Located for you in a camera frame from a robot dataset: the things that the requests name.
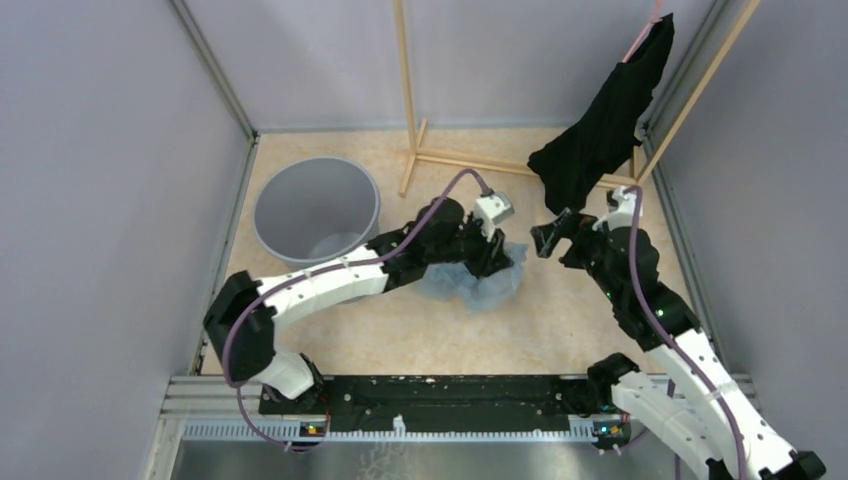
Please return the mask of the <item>light blue trash bag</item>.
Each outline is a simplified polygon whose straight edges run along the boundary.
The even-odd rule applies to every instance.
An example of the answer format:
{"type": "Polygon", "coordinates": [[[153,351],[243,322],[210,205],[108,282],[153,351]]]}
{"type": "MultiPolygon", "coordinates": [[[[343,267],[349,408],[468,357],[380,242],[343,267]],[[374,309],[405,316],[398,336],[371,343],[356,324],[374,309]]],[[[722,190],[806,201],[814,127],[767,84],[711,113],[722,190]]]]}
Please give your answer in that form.
{"type": "Polygon", "coordinates": [[[507,242],[505,253],[512,265],[484,278],[476,278],[458,263],[431,265],[414,288],[431,299],[459,299],[470,312],[490,311],[516,294],[523,278],[527,251],[528,244],[507,242]]]}

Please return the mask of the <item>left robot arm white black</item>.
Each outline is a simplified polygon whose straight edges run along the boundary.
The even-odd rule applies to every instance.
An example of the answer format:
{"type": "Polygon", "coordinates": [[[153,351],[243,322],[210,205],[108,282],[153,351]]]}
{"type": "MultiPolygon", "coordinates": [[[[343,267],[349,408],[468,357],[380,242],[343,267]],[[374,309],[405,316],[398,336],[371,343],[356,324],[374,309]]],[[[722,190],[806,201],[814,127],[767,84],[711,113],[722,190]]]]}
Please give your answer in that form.
{"type": "Polygon", "coordinates": [[[314,410],[319,373],[305,355],[277,345],[279,330],[337,304],[417,282],[432,265],[459,265],[475,279],[508,269],[500,225],[513,212],[501,192],[477,198],[470,212],[438,197],[415,220],[337,258],[276,277],[230,275],[203,319],[225,381],[233,388],[257,381],[295,412],[314,410]]]}

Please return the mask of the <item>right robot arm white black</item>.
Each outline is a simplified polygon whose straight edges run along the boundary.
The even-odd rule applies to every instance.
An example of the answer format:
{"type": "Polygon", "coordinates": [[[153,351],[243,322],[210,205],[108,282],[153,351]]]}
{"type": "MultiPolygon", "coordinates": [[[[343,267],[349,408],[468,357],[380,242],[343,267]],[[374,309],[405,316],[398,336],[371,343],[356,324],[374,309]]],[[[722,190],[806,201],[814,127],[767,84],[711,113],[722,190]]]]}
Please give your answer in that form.
{"type": "Polygon", "coordinates": [[[566,209],[531,229],[536,253],[552,254],[562,240],[566,268],[586,271],[610,301],[619,327],[665,368],[678,393],[652,391],[647,375],[615,354],[592,365],[589,404],[635,415],[700,479],[820,479],[827,471],[813,451],[780,436],[717,358],[700,321],[659,279],[660,255],[638,214],[619,209],[597,218],[566,209]]]}

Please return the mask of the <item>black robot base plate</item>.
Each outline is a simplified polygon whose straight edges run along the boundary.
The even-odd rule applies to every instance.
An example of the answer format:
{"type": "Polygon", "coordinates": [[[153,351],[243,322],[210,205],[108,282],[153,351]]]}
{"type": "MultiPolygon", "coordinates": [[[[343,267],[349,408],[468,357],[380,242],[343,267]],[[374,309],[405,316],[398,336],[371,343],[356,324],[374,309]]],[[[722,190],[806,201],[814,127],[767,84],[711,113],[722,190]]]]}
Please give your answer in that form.
{"type": "Polygon", "coordinates": [[[630,417],[582,375],[327,376],[317,392],[274,394],[258,411],[328,419],[333,433],[385,432],[397,419],[411,433],[568,432],[580,420],[591,437],[633,432],[630,417]]]}

